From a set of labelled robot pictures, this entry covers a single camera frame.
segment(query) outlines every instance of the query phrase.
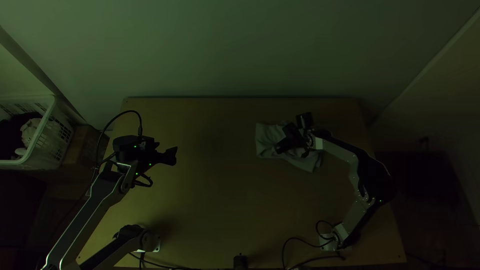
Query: black cord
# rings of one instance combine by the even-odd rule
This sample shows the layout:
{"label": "black cord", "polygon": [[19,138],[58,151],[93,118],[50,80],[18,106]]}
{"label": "black cord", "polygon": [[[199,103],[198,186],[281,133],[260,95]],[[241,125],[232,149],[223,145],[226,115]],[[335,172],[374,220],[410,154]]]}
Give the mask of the black cord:
{"label": "black cord", "polygon": [[306,261],[302,261],[302,262],[300,262],[300,263],[297,263],[297,264],[295,264],[294,266],[290,267],[288,270],[292,270],[292,269],[301,267],[301,266],[303,266],[304,264],[308,264],[308,263],[313,262],[313,261],[318,261],[318,260],[323,260],[323,259],[330,259],[330,258],[340,258],[340,259],[342,259],[342,260],[345,260],[345,258],[342,257],[342,256],[340,256],[340,255],[331,255],[331,256],[315,257],[315,258],[311,258],[311,259],[308,259],[308,260],[306,260]]}
{"label": "black cord", "polygon": [[328,225],[329,225],[330,227],[332,227],[332,228],[334,227],[334,226],[333,226],[330,222],[328,222],[328,221],[325,221],[325,220],[319,220],[319,221],[317,221],[316,224],[315,224],[315,230],[316,230],[316,233],[318,234],[318,236],[319,236],[320,238],[322,238],[323,240],[327,240],[327,241],[328,241],[328,240],[335,239],[335,236],[332,236],[332,237],[324,237],[324,236],[322,236],[322,234],[321,234],[320,231],[319,231],[319,224],[320,224],[320,223],[328,224]]}
{"label": "black cord", "polygon": [[[327,225],[329,225],[331,228],[332,228],[332,234],[334,234],[335,236],[332,236],[332,237],[324,237],[322,236],[322,234],[319,232],[319,224],[320,223],[325,223]],[[338,233],[336,231],[334,231],[333,229],[335,228],[335,226],[333,226],[330,222],[326,221],[326,220],[323,220],[323,219],[320,219],[319,221],[316,222],[315,224],[315,230],[316,230],[316,233],[318,234],[318,236],[320,238],[322,238],[323,240],[332,240],[332,239],[335,239],[336,237],[336,242],[337,242],[337,245],[336,245],[336,249],[338,250],[340,248],[340,237],[338,235]]]}
{"label": "black cord", "polygon": [[142,270],[142,263],[145,260],[145,252],[142,252],[138,260],[138,269]]}
{"label": "black cord", "polygon": [[313,247],[313,248],[322,248],[322,247],[330,244],[331,242],[333,242],[333,240],[330,240],[330,241],[328,241],[328,242],[326,242],[326,243],[324,243],[324,244],[321,244],[321,245],[314,245],[314,244],[311,244],[311,243],[309,243],[309,242],[307,242],[307,241],[305,241],[305,240],[303,240],[303,239],[300,239],[300,238],[298,238],[298,237],[290,237],[290,238],[288,238],[288,239],[285,241],[285,243],[283,243],[283,246],[282,246],[282,248],[281,248],[281,266],[282,266],[282,269],[283,269],[283,270],[287,270],[287,268],[285,267],[285,260],[284,260],[284,257],[285,257],[285,246],[287,245],[287,243],[288,243],[290,240],[300,241],[300,242],[302,242],[302,243],[304,243],[304,244],[306,244],[306,245],[309,245],[310,247]]}
{"label": "black cord", "polygon": [[130,254],[132,257],[136,258],[140,262],[144,262],[146,264],[153,265],[153,266],[160,267],[160,268],[166,268],[166,269],[170,269],[170,270],[200,270],[200,269],[197,269],[197,268],[165,266],[165,265],[161,265],[161,264],[157,264],[157,263],[148,261],[146,259],[142,259],[138,256],[133,255],[131,252],[129,252],[128,254]]}
{"label": "black cord", "polygon": [[407,256],[410,256],[412,258],[415,258],[417,260],[419,260],[420,262],[422,262],[424,265],[428,266],[430,269],[432,269],[433,267],[435,267],[434,269],[445,269],[446,267],[445,266],[441,266],[441,265],[438,265],[434,262],[431,262],[429,260],[426,260],[424,258],[421,258],[421,257],[418,257],[416,255],[413,255],[411,253],[408,253],[408,252],[405,252],[405,255]]}
{"label": "black cord", "polygon": [[138,136],[142,136],[143,128],[142,128],[142,117],[140,116],[140,113],[136,110],[126,110],[122,111],[121,113],[115,115],[102,129],[100,136],[98,137],[98,140],[96,141],[96,148],[95,148],[95,164],[98,167],[99,166],[99,146],[100,146],[100,141],[102,140],[102,136],[105,134],[105,131],[109,128],[109,126],[120,116],[127,114],[127,113],[134,113],[138,116]]}

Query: white plastic basket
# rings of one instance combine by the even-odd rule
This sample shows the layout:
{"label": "white plastic basket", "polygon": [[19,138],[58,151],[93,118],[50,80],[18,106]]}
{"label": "white plastic basket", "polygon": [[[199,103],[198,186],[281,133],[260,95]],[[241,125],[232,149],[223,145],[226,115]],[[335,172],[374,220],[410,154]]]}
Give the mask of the white plastic basket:
{"label": "white plastic basket", "polygon": [[43,117],[26,154],[17,160],[0,159],[2,170],[54,170],[62,162],[74,129],[53,95],[0,98],[0,120],[38,112]]}

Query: tabletop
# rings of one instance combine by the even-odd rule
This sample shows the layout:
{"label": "tabletop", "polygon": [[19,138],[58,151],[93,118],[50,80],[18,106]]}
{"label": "tabletop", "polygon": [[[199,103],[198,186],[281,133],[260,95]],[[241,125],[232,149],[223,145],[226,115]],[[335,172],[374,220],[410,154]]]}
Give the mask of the tabletop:
{"label": "tabletop", "polygon": [[[160,142],[159,152],[178,146],[177,164],[157,164],[147,175],[153,186],[135,187],[113,205],[81,251],[86,260],[107,245],[124,225],[138,224],[162,237],[157,264],[189,268],[232,268],[233,257],[248,256],[250,268],[281,268],[282,245],[300,237],[318,245],[318,220],[337,223],[354,200],[346,163],[326,153],[313,173],[283,159],[256,157],[256,123],[294,121],[312,112],[315,126],[373,155],[358,102],[350,98],[127,98],[121,111],[141,114],[143,135]],[[116,120],[112,138],[135,135],[138,119]],[[107,155],[112,150],[112,140]],[[320,227],[324,232],[328,228]],[[327,251],[291,242],[291,267]],[[405,262],[402,241],[389,204],[361,231],[346,260],[330,258],[310,266]],[[127,255],[118,267],[135,267]]]}

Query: white cloth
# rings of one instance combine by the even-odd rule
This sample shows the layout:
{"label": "white cloth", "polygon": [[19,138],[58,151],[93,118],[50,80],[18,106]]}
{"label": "white cloth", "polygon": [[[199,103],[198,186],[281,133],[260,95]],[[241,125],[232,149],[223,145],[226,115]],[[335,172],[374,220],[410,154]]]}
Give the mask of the white cloth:
{"label": "white cloth", "polygon": [[284,153],[277,154],[275,145],[285,138],[283,125],[267,125],[257,123],[255,127],[256,156],[263,159],[284,159],[297,168],[313,173],[314,169],[322,163],[322,151],[310,151],[307,157],[303,148],[293,148]]}

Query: wall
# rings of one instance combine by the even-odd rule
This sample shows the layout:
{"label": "wall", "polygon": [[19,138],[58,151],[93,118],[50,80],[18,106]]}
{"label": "wall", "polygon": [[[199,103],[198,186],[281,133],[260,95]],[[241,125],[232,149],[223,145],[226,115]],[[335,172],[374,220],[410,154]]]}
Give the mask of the wall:
{"label": "wall", "polygon": [[0,44],[0,97],[51,94],[52,91]]}
{"label": "wall", "polygon": [[429,136],[449,153],[480,222],[480,12],[370,127],[377,151],[410,151]]}
{"label": "wall", "polygon": [[376,114],[479,5],[9,0],[0,25],[101,128],[128,96],[348,96]]}

